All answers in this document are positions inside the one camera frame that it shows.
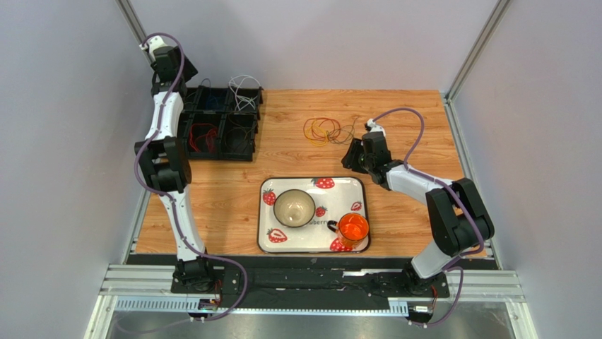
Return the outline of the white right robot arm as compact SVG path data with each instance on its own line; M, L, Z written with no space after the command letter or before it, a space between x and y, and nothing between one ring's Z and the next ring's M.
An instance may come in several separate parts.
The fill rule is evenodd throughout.
M472 180L441 179L393 160L382 132L354 138L341 163L346 169L368 174L380 187L426 206L432 241L411 259L406 269L408 277L414 280L433 278L462 256L478 253L495 234L495 226Z

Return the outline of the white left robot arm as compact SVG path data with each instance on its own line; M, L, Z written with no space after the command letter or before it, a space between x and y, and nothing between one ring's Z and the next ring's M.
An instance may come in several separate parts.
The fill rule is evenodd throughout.
M179 47L166 44L158 36L142 48L152 60L155 106L149 132L134 146L135 175L144 189L159 196L167 212L177 245L174 282L206 289L214 277L191 211L191 166L177 135L186 83L197 71Z

